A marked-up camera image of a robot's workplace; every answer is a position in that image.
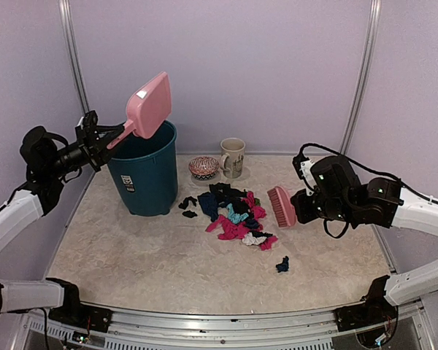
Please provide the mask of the pink hand brush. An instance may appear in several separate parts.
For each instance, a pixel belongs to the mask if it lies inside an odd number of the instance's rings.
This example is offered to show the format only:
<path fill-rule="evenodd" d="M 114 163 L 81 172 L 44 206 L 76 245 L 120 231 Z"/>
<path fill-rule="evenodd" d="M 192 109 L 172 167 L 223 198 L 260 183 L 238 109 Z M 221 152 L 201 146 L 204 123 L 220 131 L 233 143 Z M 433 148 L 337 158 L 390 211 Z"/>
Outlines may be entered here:
<path fill-rule="evenodd" d="M 288 191 L 281 187 L 275 186 L 267 191 L 274 217 L 280 228 L 289 228 L 296 224 L 296 212 L 291 204 L 291 197 Z"/>

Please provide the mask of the pink dustpan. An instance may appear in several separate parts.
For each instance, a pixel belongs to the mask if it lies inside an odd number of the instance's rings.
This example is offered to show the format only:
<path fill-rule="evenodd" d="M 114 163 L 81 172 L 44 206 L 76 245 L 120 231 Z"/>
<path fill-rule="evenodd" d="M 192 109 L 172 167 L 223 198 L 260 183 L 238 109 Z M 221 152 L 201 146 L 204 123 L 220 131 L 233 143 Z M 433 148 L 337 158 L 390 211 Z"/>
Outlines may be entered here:
<path fill-rule="evenodd" d="M 169 77 L 162 71 L 130 97 L 126 106 L 124 131 L 107 145 L 107 149 L 114 149 L 131 134 L 150 139 L 171 112 Z"/>

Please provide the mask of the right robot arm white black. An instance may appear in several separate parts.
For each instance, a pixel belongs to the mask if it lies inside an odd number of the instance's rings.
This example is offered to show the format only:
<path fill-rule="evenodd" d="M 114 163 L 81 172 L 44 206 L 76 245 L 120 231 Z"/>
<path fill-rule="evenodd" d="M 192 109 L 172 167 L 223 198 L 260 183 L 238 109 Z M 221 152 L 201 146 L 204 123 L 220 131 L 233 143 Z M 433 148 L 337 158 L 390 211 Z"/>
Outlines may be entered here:
<path fill-rule="evenodd" d="M 424 195 L 393 174 L 371 170 L 361 183 L 356 161 L 334 150 L 317 162 L 300 151 L 293 167 L 305 184 L 290 199 L 299 223 L 315 219 L 343 222 L 345 228 L 376 225 L 416 230 L 438 237 L 438 199 Z M 375 279 L 359 307 L 359 318 L 375 323 L 388 309 L 438 290 L 438 259 L 400 274 Z"/>

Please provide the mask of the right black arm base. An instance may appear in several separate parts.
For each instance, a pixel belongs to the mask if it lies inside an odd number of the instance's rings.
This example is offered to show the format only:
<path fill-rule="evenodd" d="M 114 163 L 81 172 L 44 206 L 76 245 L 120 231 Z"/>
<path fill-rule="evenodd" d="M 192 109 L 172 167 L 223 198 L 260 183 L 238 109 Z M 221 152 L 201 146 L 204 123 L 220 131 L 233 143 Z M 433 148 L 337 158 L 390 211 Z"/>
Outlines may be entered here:
<path fill-rule="evenodd" d="M 361 303 L 334 310 L 339 332 L 380 324 L 398 317 L 399 308 L 392 306 L 385 299 L 385 285 L 388 278 L 389 275 L 376 278 Z"/>

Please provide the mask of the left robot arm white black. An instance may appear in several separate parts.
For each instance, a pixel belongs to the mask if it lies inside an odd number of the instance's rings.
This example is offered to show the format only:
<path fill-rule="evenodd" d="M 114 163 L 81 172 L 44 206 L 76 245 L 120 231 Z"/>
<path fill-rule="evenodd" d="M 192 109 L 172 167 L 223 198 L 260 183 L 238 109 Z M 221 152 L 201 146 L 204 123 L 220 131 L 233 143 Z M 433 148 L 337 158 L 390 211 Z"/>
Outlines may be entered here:
<path fill-rule="evenodd" d="M 98 171 L 128 135 L 126 124 L 100 126 L 81 122 L 77 139 L 69 143 L 63 136 L 43 126 L 32 128 L 20 148 L 26 163 L 26 180 L 0 206 L 0 253 L 28 226 L 49 214 L 58 204 L 68 174 L 81 174 L 85 165 Z M 0 316 L 33 309 L 57 310 L 72 324 L 82 323 L 88 309 L 79 301 L 77 288 L 60 279 L 40 281 L 0 280 Z"/>

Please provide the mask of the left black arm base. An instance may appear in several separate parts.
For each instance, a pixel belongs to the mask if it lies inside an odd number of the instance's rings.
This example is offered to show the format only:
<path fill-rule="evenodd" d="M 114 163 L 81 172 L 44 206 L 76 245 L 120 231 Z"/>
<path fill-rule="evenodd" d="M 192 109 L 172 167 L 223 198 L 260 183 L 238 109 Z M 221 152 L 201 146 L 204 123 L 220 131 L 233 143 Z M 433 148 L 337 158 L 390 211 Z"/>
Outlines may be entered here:
<path fill-rule="evenodd" d="M 64 289 L 63 305 L 51 308 L 51 320 L 88 331 L 107 333 L 113 312 L 108 308 L 89 306 L 80 301 L 80 291 L 76 284 L 57 278 L 46 278 Z"/>

